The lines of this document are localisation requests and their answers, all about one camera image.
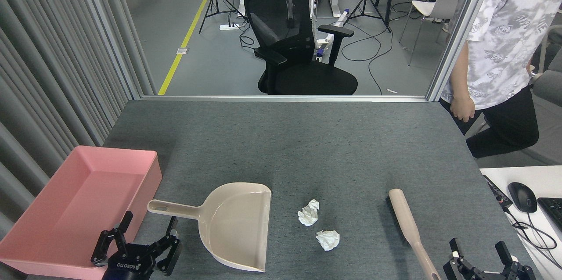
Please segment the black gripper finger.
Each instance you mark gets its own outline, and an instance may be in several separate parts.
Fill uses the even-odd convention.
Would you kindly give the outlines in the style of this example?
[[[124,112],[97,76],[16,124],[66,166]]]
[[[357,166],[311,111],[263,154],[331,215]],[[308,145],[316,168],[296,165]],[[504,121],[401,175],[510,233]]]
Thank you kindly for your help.
[[[502,264],[504,264],[501,275],[505,280],[535,280],[534,270],[530,266],[522,265],[512,258],[506,244],[499,241],[496,244],[496,251]]]
[[[449,241],[452,256],[443,265],[444,273],[448,280],[479,280],[476,276],[474,266],[464,260],[464,254],[460,248],[457,238]]]

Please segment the person's hand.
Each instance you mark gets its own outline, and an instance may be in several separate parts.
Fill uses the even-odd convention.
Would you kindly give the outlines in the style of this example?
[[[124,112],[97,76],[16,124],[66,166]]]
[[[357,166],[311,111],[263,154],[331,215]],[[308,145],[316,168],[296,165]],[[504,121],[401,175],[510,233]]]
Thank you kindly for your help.
[[[450,111],[457,120],[468,122],[474,118],[476,109],[472,98],[468,95],[463,95],[452,99]]]

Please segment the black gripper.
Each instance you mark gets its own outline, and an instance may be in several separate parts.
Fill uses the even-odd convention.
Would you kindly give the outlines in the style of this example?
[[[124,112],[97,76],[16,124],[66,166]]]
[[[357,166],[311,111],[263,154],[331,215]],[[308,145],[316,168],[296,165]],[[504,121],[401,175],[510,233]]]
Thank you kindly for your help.
[[[157,268],[164,276],[170,276],[176,266],[177,260],[183,249],[181,241],[177,238],[177,217],[172,216],[167,226],[166,234],[157,242],[148,245],[126,246],[125,232],[128,230],[134,214],[126,211],[120,224],[112,230],[103,230],[94,247],[91,262],[96,267],[107,264],[103,280],[148,280]],[[118,248],[110,258],[107,252],[112,241]],[[166,258],[156,261],[166,250]]]

